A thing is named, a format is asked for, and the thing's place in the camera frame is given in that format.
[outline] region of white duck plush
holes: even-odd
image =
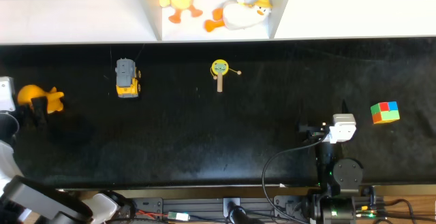
[[[264,21],[272,7],[270,0],[257,0],[253,5],[245,3],[245,0],[227,1],[222,8],[213,11],[213,20],[207,20],[204,28],[211,32],[224,26],[230,30],[252,27]]]

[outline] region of red square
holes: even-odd
[[[387,112],[389,111],[389,105],[387,102],[380,102],[380,112]]]

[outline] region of blue square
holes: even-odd
[[[398,110],[398,106],[396,104],[396,101],[388,102],[389,111],[395,111]]]

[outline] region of colorful cube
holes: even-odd
[[[371,114],[373,114],[373,122],[390,123],[400,119],[398,106],[395,101],[380,102],[371,107]]]

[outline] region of green cube face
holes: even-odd
[[[372,115],[376,115],[379,112],[380,112],[380,106],[378,103],[371,107],[371,114]]]
[[[398,110],[381,112],[381,119],[383,121],[398,120],[400,119],[400,113],[398,112]]]

